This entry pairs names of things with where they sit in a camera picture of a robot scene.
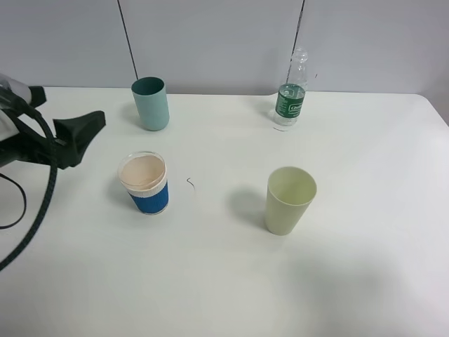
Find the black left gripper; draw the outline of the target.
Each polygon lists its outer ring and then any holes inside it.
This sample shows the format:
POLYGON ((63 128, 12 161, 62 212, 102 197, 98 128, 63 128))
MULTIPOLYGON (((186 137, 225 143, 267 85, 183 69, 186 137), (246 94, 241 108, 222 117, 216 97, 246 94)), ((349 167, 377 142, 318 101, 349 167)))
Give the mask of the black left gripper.
MULTIPOLYGON (((30 106, 39 107, 47 101, 43 86, 29 86, 28 89, 30 106)), ((17 117, 12 118, 18 132, 1 141, 1 167, 13 161, 59 168, 75 167, 81 163, 94 137, 106 126, 103 111, 94 111, 73 119, 54 119, 54 139, 48 124, 42 118, 36 121, 44 136, 17 117)))

